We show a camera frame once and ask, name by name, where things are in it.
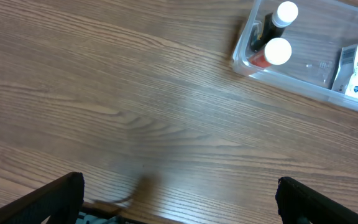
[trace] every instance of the white cap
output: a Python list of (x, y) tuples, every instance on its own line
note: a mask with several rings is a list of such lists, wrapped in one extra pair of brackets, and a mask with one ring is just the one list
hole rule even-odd
[(294, 2), (283, 2), (273, 12), (272, 22), (275, 26), (282, 28), (290, 25), (298, 16), (298, 7)]
[(270, 40), (264, 50), (265, 59), (272, 65), (282, 65), (287, 62), (292, 54), (290, 43), (284, 38)]

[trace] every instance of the wooden table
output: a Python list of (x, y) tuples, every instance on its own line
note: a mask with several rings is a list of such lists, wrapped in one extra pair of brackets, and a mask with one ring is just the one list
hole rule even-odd
[(280, 223), (285, 175), (358, 212), (358, 113), (232, 71), (251, 7), (0, 0), (0, 207), (78, 171), (87, 201), (147, 179), (149, 223)]

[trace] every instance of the bottle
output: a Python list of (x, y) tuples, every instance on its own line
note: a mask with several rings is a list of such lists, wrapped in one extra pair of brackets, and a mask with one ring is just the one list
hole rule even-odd
[(248, 58), (248, 61), (261, 68), (271, 65), (282, 65), (287, 62), (292, 54), (290, 43), (284, 38), (274, 38), (256, 54)]
[(265, 16), (262, 33), (257, 36), (257, 30), (251, 40), (251, 50), (259, 51), (267, 42), (273, 38), (281, 37), (284, 30), (298, 16), (298, 7), (294, 2), (281, 3), (277, 10)]

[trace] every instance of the plastic storage bin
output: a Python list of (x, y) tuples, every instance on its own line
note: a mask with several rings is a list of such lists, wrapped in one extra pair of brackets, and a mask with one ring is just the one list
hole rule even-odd
[(232, 55), (235, 72), (266, 84), (358, 111), (358, 99), (331, 90), (341, 49), (358, 43), (358, 8), (334, 0), (292, 0), (299, 15), (283, 38), (292, 56), (283, 65), (263, 69), (248, 62), (250, 38), (261, 32), (266, 14), (284, 1), (255, 0)]

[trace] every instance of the plastic lid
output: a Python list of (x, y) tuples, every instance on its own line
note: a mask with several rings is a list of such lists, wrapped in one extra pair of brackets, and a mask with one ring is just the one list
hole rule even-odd
[(265, 59), (272, 65), (282, 65), (287, 62), (292, 54), (290, 43), (284, 38), (270, 40), (264, 50)]
[(294, 2), (283, 2), (273, 12), (272, 22), (275, 26), (282, 28), (290, 25), (298, 16), (298, 7)]

